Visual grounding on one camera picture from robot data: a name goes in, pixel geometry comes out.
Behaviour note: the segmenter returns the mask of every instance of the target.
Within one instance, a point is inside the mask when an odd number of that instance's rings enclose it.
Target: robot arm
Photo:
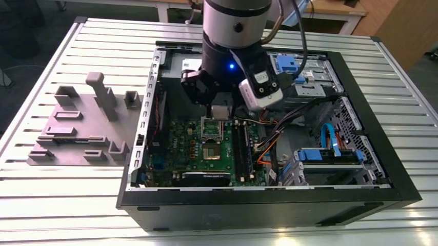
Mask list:
[[[200,8],[192,1],[188,2],[194,8]],[[260,110],[283,98],[262,45],[271,41],[284,21],[286,2],[295,10],[300,6],[302,11],[308,0],[204,0],[202,66],[199,71],[183,71],[182,85],[192,103],[206,105],[207,117],[218,92],[231,92],[234,106],[244,103],[250,110]],[[287,24],[294,24],[298,19],[296,12],[287,11]],[[275,27],[262,38],[268,16],[275,15]],[[198,81],[207,88],[204,92],[196,88]]]

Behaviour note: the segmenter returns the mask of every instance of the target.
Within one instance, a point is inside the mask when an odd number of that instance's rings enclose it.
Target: floor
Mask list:
[[[39,4],[45,17],[45,26],[33,28],[41,49],[40,54],[29,59],[15,59],[0,47],[0,67],[3,69],[19,65],[45,66],[76,16],[158,21],[156,10],[152,7],[67,3],[67,11],[60,12],[53,1],[39,0]],[[188,17],[187,10],[170,10],[171,22],[183,23]],[[195,24],[200,23],[200,18],[195,17]],[[12,88],[0,87],[0,136],[25,100],[41,71],[43,68],[39,67],[19,67],[7,71],[7,75],[16,82],[16,85]],[[433,62],[425,56],[409,71],[409,75],[430,104],[438,110],[438,97],[435,97],[438,94],[438,61]]]

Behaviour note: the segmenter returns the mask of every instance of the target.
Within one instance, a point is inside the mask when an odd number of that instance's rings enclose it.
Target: ram slot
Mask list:
[[[252,168],[252,152],[251,152],[251,141],[250,141],[250,134],[248,134],[248,128],[246,125],[243,125],[243,133],[244,133],[244,164],[246,164],[246,173],[244,176],[248,178],[254,178],[254,168]]]
[[[239,125],[239,145],[240,145],[240,158],[242,158],[242,171],[243,171],[243,177],[244,180],[248,181],[250,179],[250,167],[248,167],[248,149],[247,146],[250,146],[250,140],[247,140],[247,126],[246,124]]]
[[[235,179],[236,179],[236,181],[244,181],[243,159],[242,159],[240,137],[239,137],[239,122],[238,121],[235,121],[234,126],[232,126],[231,137],[232,137]]]

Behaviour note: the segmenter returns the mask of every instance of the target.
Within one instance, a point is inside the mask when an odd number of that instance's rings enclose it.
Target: slotted aluminum surface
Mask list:
[[[438,241],[435,112],[386,48],[367,37],[308,33],[308,49],[343,55],[423,197],[407,208],[383,211],[345,227],[146,233],[115,208],[122,167],[28,166],[27,155],[53,110],[59,86],[92,93],[85,75],[93,71],[105,74],[115,94],[127,90],[143,94],[156,40],[200,42],[202,27],[108,19],[73,24],[0,141],[0,243],[433,245]],[[270,45],[299,49],[299,34],[280,32]]]

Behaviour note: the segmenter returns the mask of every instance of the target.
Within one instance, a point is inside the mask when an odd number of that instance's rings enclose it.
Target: green circuit board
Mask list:
[[[231,186],[264,186],[264,169],[255,171],[248,181],[240,182],[235,177],[232,121],[206,121],[203,126],[204,129],[200,121],[171,121],[167,153],[150,156],[156,186],[172,187],[172,178],[183,172],[230,173]],[[246,129],[251,144],[258,143],[258,126],[248,123]],[[222,131],[222,141],[212,140],[214,137],[203,140],[202,131],[208,136]]]

